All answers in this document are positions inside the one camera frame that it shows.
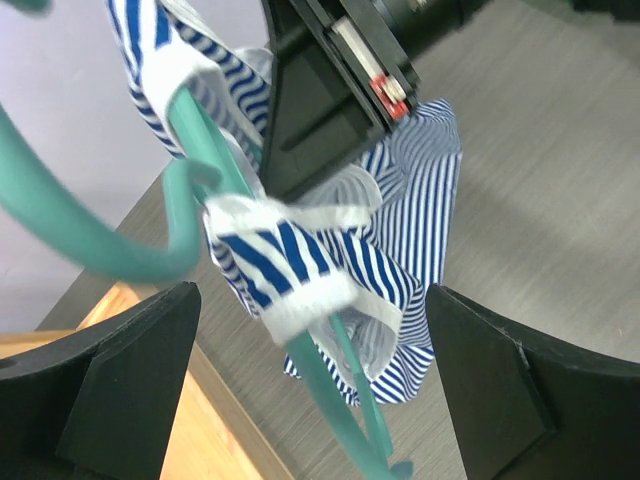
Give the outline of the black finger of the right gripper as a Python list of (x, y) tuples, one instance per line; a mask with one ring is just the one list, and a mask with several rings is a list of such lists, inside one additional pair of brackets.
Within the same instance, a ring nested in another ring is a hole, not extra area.
[(294, 200), (372, 146), (386, 115), (345, 40), (308, 29), (273, 34), (271, 104), (260, 178)]

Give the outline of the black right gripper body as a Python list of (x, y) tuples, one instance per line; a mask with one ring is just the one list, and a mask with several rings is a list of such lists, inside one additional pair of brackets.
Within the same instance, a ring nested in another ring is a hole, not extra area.
[(274, 85), (315, 86), (327, 109), (354, 97), (374, 123), (415, 106), (414, 59), (465, 26), (483, 1), (266, 1)]

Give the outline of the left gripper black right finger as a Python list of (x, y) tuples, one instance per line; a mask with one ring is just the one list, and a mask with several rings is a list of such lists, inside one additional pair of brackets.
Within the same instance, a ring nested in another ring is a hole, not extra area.
[(427, 292), (436, 363), (470, 479), (636, 479), (639, 366)]

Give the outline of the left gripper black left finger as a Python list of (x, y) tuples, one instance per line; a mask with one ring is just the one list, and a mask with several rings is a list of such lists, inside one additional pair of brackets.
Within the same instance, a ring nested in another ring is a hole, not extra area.
[(200, 309), (182, 282), (3, 359), (2, 478), (159, 478)]

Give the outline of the blue white striped tank top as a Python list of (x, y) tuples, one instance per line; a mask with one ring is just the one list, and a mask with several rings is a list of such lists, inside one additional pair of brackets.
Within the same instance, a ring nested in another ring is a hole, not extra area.
[(462, 158), (447, 101), (420, 104), (388, 137), (292, 205), (258, 181), (272, 53), (227, 47), (184, 1), (110, 1), (129, 92), (175, 157), (169, 104), (187, 88), (248, 174), (253, 196), (209, 194), (213, 263), (277, 344), (308, 331), (345, 402), (360, 402), (337, 314), (377, 402), (413, 399), (433, 361), (426, 291), (443, 275)]

